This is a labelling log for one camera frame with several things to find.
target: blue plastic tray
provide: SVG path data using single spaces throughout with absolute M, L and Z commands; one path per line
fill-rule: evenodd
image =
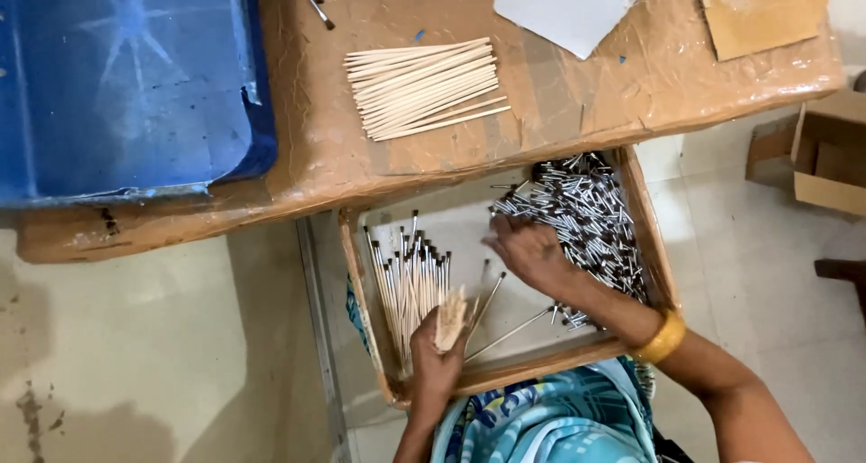
M 204 193 L 275 158 L 256 0 L 0 0 L 0 206 Z

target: paintbrush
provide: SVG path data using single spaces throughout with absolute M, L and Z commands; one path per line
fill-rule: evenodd
M 331 19 L 328 18 L 327 15 L 325 15 L 324 12 L 322 12 L 322 9 L 319 8 L 319 5 L 316 3 L 316 0 L 310 0 L 310 5 L 312 5 L 313 8 L 316 9 L 316 12 L 319 14 L 319 17 L 322 19 L 323 22 L 325 22 L 325 26 L 326 26 L 329 30 L 333 30 L 333 27 L 335 27 L 335 26 L 333 25 L 333 22 L 331 22 Z

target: wooden tray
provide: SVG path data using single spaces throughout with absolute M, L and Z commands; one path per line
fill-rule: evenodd
M 647 274 L 650 303 L 655 309 L 679 310 L 677 289 L 670 273 L 662 237 L 655 222 L 655 213 L 646 191 L 644 175 L 637 163 L 634 149 L 631 146 L 615 148 L 610 151 L 609 157 L 612 158 L 613 165 L 617 167 L 623 195 L 635 223 L 635 237 L 641 250 L 644 271 Z M 515 170 L 511 174 L 514 174 L 516 180 L 525 174 L 525 171 Z M 388 213 L 380 215 L 385 217 L 386 222 L 390 222 L 392 214 L 405 216 L 411 208 L 417 208 L 423 210 L 423 216 L 425 209 L 447 207 L 449 201 L 470 202 L 475 199 L 485 202 L 487 198 L 479 197 L 479 194 L 492 194 L 489 196 L 492 198 L 503 192 L 501 189 L 491 190 L 488 185 L 475 188 L 474 191 L 468 193 L 456 192 L 457 189 L 466 188 L 468 185 L 469 183 L 448 190 L 419 195 L 407 202 L 382 208 L 383 211 L 387 209 Z M 486 211 L 479 212 L 480 217 L 476 221 L 486 221 L 489 216 L 484 216 L 485 213 Z M 358 228 L 359 220 L 368 220 L 369 215 L 370 213 L 353 211 L 348 208 L 341 209 L 341 241 L 345 250 L 349 275 L 354 286 L 355 298 L 358 300 L 364 333 L 370 347 L 371 359 L 378 374 L 379 387 L 382 389 L 386 402 L 394 408 L 406 410 L 411 400 L 413 380 L 400 378 L 396 348 L 385 323 L 384 308 L 376 293 L 375 281 L 373 276 L 368 273 L 372 271 L 369 252 L 363 240 L 363 231 Z M 433 238 L 433 241 L 436 245 L 438 238 Z M 478 264 L 480 270 L 481 258 L 478 259 Z M 499 296 L 500 293 L 497 292 L 497 298 L 493 302 L 500 302 Z M 531 310 L 539 311 L 535 307 L 530 307 Z M 609 336 L 605 331 L 593 331 L 595 330 L 590 329 L 588 332 L 578 333 L 579 336 L 572 336 L 565 335 L 567 330 L 563 330 L 563 336 L 555 336 L 556 339 L 552 339 L 545 346 L 528 345 L 528 348 L 521 350 L 523 345 L 518 344 L 516 348 L 513 346 L 510 351 L 507 351 L 504 356 L 496 359 L 481 359 L 478 363 L 468 364 L 457 383 L 455 395 L 470 395 L 485 390 L 498 389 L 529 378 L 618 357 L 626 352 L 625 347 L 617 338 Z M 470 352 L 474 351 L 472 346 L 473 342 L 470 342 Z

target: cardboard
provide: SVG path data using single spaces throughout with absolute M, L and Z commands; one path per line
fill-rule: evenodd
M 700 0 L 720 61 L 816 37 L 826 0 Z
M 696 0 L 637 0 L 579 61 L 493 12 L 493 0 L 261 0 L 280 156 L 267 176 L 207 201 L 27 212 L 18 253 L 90 261 L 225 234 L 336 206 L 395 201 L 492 170 L 683 133 L 844 86 L 826 25 L 817 38 L 725 63 Z M 511 112 L 416 137 L 364 138 L 342 62 L 351 50 L 489 36 Z
M 793 140 L 799 201 L 866 215 L 866 94 L 806 103 Z
M 635 0 L 494 0 L 493 10 L 586 59 Z
M 649 274 L 648 288 L 650 301 L 653 302 L 655 309 L 679 311 L 681 306 L 677 288 L 665 254 L 661 233 L 659 232 L 658 225 L 655 223 L 655 213 L 653 212 L 650 197 L 646 190 L 644 175 L 641 172 L 640 165 L 637 163 L 634 148 L 631 146 L 617 148 L 613 150 L 612 156 L 614 157 L 613 163 L 620 173 L 626 206 L 635 223 L 635 238 L 641 250 L 643 266 Z M 460 194 L 461 197 L 472 197 L 473 195 L 474 192 L 469 192 L 465 195 Z M 417 197 L 416 201 L 418 205 L 430 207 L 433 207 L 434 204 L 437 206 L 442 205 L 441 197 Z M 402 211 L 405 215 L 414 207 L 408 205 L 402 206 L 408 208 L 402 208 L 405 210 Z M 383 214 L 388 218 L 384 220 L 387 223 L 395 219 L 392 217 L 392 213 L 399 214 L 399 212 L 384 214 L 372 212 L 371 215 L 378 216 L 379 214 Z M 488 217 L 487 211 L 483 208 L 477 214 L 480 214 L 482 219 Z M 391 334 L 384 319 L 384 308 L 376 294 L 374 280 L 369 273 L 372 266 L 369 262 L 369 252 L 363 247 L 365 243 L 364 235 L 358 231 L 358 219 L 358 212 L 349 208 L 341 209 L 341 241 L 345 250 L 349 275 L 352 278 L 355 299 L 358 300 L 359 317 L 364 327 L 364 334 L 370 347 L 370 357 L 373 367 L 376 369 L 378 385 L 385 402 L 388 402 L 394 408 L 407 410 L 410 406 L 413 381 L 411 379 L 403 380 L 400 377 L 399 365 L 396 360 L 396 347 L 393 344 Z M 460 227 L 464 227 L 465 221 L 457 219 L 455 223 L 460 224 Z M 435 237 L 433 241 L 434 244 L 438 243 Z M 455 256 L 460 254 L 461 251 L 455 252 Z M 454 277 L 455 273 L 452 272 L 452 280 L 454 280 Z M 504 296 L 504 292 L 498 292 L 497 298 L 493 302 L 501 303 L 506 301 Z M 514 307 L 499 307 L 497 309 L 514 309 Z M 531 313 L 537 311 L 539 309 L 536 307 L 528 306 L 527 308 L 527 312 L 530 313 L 529 316 L 531 316 Z M 539 332 L 547 333 L 548 335 L 552 329 L 550 325 L 541 323 L 539 320 L 537 326 L 531 325 L 526 327 L 525 330 L 531 331 L 533 327 L 537 328 Z M 585 334 L 574 337 L 567 336 L 567 333 L 564 332 L 560 337 L 561 339 L 556 343 L 543 348 L 539 347 L 538 344 L 521 343 L 520 340 L 517 340 L 517 343 L 512 344 L 511 349 L 506 351 L 503 358 L 480 360 L 480 362 L 472 361 L 463 370 L 460 379 L 457 381 L 455 396 L 478 394 L 486 390 L 505 387 L 527 378 L 545 376 L 563 369 L 618 357 L 627 352 L 626 347 L 618 339 L 606 336 L 604 333 L 597 333 L 595 335 Z M 475 343 L 475 348 L 472 348 L 473 341 L 478 342 L 481 340 L 470 341 L 470 351 L 484 346 L 483 343 Z

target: bracelet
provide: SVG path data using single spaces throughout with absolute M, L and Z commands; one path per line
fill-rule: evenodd
M 662 328 L 655 333 L 649 343 L 633 350 L 631 356 L 641 362 L 655 365 L 673 353 L 685 336 L 686 322 L 677 312 L 668 311 L 664 315 Z

